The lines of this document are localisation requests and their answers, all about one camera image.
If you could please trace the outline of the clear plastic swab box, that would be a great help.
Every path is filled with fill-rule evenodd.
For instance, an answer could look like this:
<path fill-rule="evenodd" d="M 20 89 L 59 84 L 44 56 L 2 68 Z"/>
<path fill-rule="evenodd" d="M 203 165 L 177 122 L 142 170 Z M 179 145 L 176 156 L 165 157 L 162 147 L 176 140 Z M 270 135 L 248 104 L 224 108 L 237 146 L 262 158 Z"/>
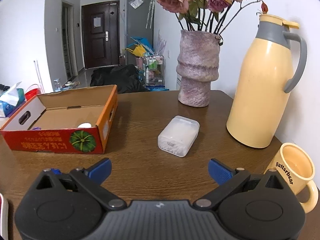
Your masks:
<path fill-rule="evenodd" d="M 158 136 L 159 149 L 183 158 L 189 152 L 200 130 L 200 124 L 193 119 L 175 116 Z"/>

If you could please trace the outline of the yellow Butterbear mug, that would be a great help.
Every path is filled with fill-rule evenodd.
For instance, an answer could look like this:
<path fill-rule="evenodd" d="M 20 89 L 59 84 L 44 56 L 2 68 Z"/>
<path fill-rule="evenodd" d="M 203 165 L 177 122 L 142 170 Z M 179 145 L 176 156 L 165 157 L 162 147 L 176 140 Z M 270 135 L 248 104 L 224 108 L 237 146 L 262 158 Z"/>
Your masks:
<path fill-rule="evenodd" d="M 299 146 L 286 142 L 271 160 L 266 170 L 275 169 L 297 195 L 304 188 L 309 191 L 309 199 L 301 203 L 305 213 L 310 213 L 317 205 L 319 193 L 313 178 L 315 166 L 310 156 Z"/>

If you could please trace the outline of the orange cardboard pumpkin box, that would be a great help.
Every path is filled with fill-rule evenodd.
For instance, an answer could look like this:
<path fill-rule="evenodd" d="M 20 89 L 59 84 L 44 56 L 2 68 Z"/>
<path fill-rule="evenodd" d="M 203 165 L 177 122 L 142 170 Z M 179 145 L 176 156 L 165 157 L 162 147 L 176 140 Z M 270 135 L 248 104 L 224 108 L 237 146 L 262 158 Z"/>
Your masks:
<path fill-rule="evenodd" d="M 103 154 L 118 106 L 116 85 L 40 94 L 2 126 L 13 151 Z"/>

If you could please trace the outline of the red bucket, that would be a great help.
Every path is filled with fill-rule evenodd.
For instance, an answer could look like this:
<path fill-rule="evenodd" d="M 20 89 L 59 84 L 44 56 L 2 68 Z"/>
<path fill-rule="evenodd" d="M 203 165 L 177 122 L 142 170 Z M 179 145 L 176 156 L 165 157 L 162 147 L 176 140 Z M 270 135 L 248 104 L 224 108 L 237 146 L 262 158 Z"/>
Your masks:
<path fill-rule="evenodd" d="M 32 84 L 31 86 L 28 87 L 24 95 L 25 95 L 25 99 L 29 101 L 34 96 L 39 95 L 41 93 L 42 93 L 41 87 L 38 84 Z"/>

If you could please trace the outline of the blue tissue pack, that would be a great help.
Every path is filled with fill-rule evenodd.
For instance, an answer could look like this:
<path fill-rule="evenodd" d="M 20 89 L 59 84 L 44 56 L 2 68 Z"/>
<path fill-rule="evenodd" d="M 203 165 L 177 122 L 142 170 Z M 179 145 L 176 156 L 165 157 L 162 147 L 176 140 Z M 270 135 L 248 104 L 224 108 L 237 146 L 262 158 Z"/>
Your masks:
<path fill-rule="evenodd" d="M 0 98 L 0 116 L 7 118 L 25 102 L 24 90 L 19 88 L 21 82 L 10 87 Z"/>

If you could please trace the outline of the yellow thermos jug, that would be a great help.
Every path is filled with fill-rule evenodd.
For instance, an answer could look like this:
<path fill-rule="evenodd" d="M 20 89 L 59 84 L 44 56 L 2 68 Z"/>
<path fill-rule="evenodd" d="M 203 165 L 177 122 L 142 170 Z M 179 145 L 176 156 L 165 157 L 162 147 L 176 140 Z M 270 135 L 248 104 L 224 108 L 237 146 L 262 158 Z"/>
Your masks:
<path fill-rule="evenodd" d="M 230 135 L 246 146 L 266 148 L 271 143 L 290 93 L 303 75 L 308 48 L 292 28 L 299 24 L 274 15 L 259 16 L 226 123 Z"/>

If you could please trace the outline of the black bag on floor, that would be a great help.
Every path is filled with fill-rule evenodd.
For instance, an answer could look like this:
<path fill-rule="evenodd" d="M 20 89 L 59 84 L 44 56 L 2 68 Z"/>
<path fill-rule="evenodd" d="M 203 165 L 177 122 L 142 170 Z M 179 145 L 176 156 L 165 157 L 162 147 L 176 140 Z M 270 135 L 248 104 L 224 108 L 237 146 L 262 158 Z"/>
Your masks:
<path fill-rule="evenodd" d="M 139 71 L 133 65 L 103 67 L 93 71 L 91 87 L 116 85 L 118 94 L 149 92 L 139 79 Z"/>

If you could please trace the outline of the pink textured ceramic vase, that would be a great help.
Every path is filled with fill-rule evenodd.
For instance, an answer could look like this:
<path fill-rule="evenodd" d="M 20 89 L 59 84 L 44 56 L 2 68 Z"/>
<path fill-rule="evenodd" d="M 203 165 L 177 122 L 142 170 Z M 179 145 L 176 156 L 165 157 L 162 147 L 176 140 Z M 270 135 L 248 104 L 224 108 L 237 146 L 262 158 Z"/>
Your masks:
<path fill-rule="evenodd" d="M 206 107 L 211 83 L 219 78 L 222 38 L 205 31 L 181 31 L 176 72 L 181 77 L 178 100 L 191 107 Z"/>

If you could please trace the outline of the yellow bag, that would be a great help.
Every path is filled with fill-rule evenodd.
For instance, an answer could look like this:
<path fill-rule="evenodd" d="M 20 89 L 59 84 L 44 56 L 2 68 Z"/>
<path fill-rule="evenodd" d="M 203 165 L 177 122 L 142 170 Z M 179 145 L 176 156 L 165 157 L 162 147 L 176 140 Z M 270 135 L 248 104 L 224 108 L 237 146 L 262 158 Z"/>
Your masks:
<path fill-rule="evenodd" d="M 135 57 L 143 57 L 145 53 L 152 53 L 153 50 L 144 44 L 134 44 L 135 48 L 126 48 L 126 51 L 129 51 Z"/>

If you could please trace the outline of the dark brown entrance door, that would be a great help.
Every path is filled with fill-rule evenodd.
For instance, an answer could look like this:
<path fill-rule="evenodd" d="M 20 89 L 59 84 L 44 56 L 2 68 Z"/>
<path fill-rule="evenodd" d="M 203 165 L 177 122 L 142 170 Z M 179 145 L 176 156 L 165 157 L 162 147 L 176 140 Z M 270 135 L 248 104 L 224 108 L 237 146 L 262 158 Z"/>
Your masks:
<path fill-rule="evenodd" d="M 110 1 L 81 7 L 86 69 L 119 64 L 119 5 L 119 1 Z"/>

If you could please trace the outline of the grey refrigerator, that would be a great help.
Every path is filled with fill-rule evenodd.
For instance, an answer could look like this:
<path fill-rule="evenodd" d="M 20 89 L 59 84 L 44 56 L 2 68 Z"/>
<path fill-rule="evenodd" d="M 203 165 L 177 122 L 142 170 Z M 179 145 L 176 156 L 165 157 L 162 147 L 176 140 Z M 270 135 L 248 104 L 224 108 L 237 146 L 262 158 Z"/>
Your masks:
<path fill-rule="evenodd" d="M 133 44 L 135 37 L 144 38 L 148 41 L 150 48 L 153 48 L 153 28 L 146 27 L 147 20 L 151 20 L 149 12 L 151 0 L 126 0 L 125 7 L 125 47 Z"/>

